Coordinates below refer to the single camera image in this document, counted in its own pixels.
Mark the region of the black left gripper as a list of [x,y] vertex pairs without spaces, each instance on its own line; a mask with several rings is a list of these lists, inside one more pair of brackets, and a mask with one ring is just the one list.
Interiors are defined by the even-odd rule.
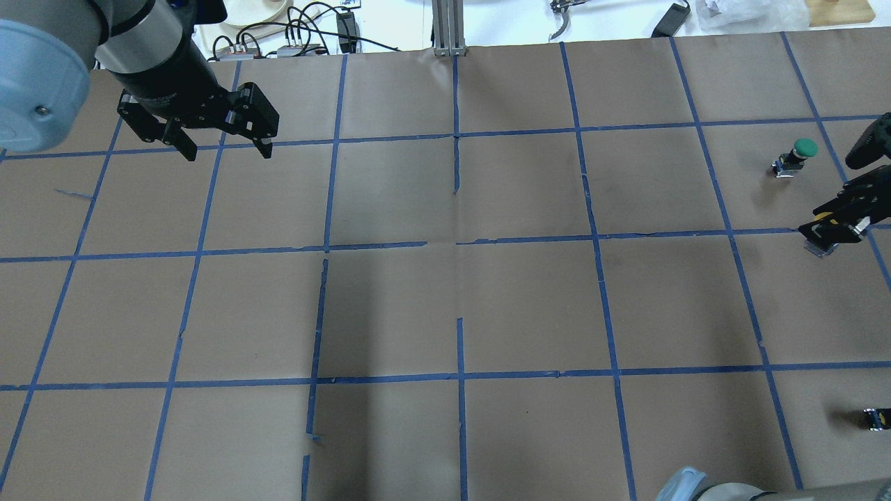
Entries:
[[222,86],[194,42],[182,41],[152,69],[117,72],[115,78],[124,88],[118,114],[144,142],[161,141],[166,132],[166,145],[193,162],[198,147],[184,128],[216,128],[253,141],[271,159],[279,112],[256,83]]

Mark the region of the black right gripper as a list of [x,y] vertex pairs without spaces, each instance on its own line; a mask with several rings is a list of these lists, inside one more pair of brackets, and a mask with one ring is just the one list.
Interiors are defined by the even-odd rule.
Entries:
[[884,165],[850,180],[836,196],[814,210],[815,219],[798,227],[808,241],[856,244],[867,228],[890,216],[890,166]]

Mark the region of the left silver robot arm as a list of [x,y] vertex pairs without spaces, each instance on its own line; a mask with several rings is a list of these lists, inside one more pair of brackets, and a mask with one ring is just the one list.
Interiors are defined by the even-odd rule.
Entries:
[[101,65],[122,85],[117,114],[146,143],[194,161],[190,129],[250,140],[268,159],[280,116],[255,83],[227,90],[192,40],[227,19],[223,1],[3,1],[3,149],[42,152],[69,135]]

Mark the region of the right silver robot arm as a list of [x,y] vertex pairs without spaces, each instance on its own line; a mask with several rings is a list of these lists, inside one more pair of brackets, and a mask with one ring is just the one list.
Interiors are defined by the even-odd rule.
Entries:
[[[865,241],[867,232],[889,218],[889,165],[843,184],[828,202],[799,226],[805,247],[818,257],[844,244]],[[869,478],[815,487],[780,488],[766,482],[732,482],[685,466],[662,487],[656,500],[888,500],[889,470]]]

